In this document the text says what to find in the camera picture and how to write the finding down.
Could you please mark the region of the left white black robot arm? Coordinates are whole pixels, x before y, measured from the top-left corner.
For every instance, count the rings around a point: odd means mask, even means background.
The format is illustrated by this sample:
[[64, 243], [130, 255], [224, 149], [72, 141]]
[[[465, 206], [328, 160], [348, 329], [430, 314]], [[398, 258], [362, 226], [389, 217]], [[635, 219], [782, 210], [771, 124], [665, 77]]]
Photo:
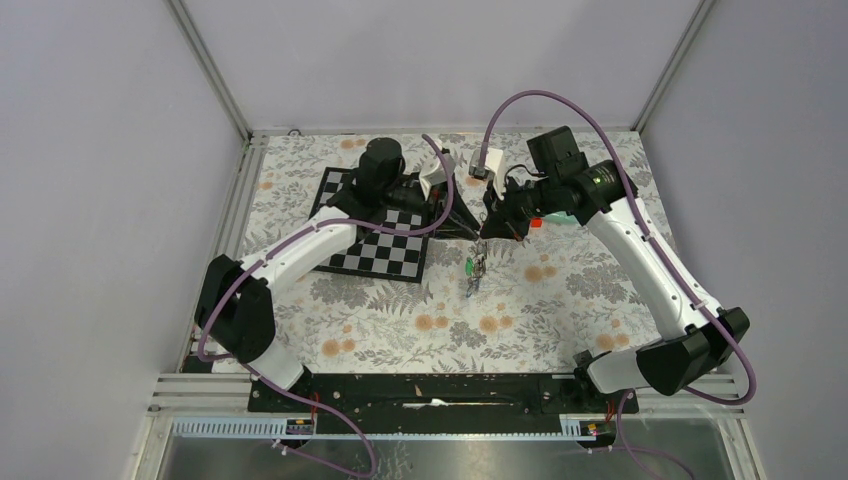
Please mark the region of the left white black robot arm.
[[431, 137], [435, 157], [406, 172], [400, 143], [369, 141], [355, 168], [304, 225], [272, 246], [239, 260], [225, 254], [207, 267], [194, 322], [201, 330], [197, 355], [213, 339], [222, 358], [233, 358], [270, 381], [272, 398], [288, 411], [309, 401], [306, 368], [276, 337], [274, 300], [296, 280], [373, 233], [412, 240], [475, 240], [480, 229], [461, 199], [452, 152]]

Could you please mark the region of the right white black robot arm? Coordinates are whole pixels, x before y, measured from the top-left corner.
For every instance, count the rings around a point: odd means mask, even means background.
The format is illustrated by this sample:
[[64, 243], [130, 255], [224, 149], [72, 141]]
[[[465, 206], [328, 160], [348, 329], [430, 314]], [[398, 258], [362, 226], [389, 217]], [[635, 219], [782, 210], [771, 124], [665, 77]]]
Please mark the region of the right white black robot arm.
[[569, 127], [527, 142], [537, 170], [523, 184], [509, 177], [501, 150], [475, 151], [470, 174], [488, 175], [483, 239], [521, 241], [534, 218], [564, 212], [599, 239], [647, 305], [659, 339], [589, 356], [575, 370], [575, 402], [597, 412], [613, 393], [650, 387], [671, 396], [723, 365], [750, 327], [739, 307], [726, 309], [670, 251], [629, 176], [616, 163], [590, 164]]

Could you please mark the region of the keyring with coloured key tags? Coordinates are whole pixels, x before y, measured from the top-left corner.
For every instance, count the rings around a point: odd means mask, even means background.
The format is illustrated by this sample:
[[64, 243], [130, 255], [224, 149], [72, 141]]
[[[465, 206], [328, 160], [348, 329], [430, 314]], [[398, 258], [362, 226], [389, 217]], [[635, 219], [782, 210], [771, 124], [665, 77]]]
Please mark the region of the keyring with coloured key tags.
[[488, 252], [488, 242], [485, 240], [478, 240], [469, 248], [465, 263], [466, 298], [470, 298], [479, 291], [482, 278], [487, 272]]

